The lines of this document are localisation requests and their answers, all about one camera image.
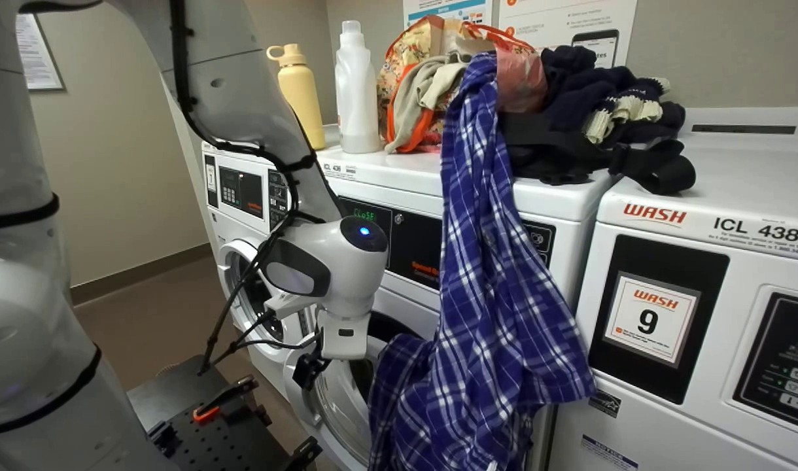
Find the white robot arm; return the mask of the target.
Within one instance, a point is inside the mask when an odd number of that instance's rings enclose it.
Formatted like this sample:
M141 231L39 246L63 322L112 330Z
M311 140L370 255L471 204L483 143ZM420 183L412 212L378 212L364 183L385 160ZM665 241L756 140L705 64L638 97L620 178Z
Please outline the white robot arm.
M50 183L26 89L18 17L109 6L136 25L163 113L194 135L284 173L294 207L259 249L259 271L327 310L323 352L368 352L385 251L370 249L284 100L247 0L0 0L0 471L175 471L150 441L112 364L73 310L84 251L124 251L144 227L144 173L93 186L71 216Z

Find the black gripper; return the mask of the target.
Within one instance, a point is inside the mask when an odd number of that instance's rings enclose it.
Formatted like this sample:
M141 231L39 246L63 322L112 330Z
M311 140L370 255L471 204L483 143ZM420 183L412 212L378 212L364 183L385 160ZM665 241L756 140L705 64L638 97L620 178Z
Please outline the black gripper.
M296 361L296 368L294 368L294 382L301 388L301 389L311 389L317 377L330 367L330 361L320 352L320 351L311 351L311 352L303 352L298 361Z

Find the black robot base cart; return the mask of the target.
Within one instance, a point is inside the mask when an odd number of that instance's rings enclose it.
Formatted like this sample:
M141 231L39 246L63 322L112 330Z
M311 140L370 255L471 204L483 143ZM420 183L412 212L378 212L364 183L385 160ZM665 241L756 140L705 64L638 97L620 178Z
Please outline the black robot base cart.
M310 436L289 452L269 431L272 416L254 399L259 382L229 382L201 356L166 368L129 393L154 448L179 471L310 471L323 444Z

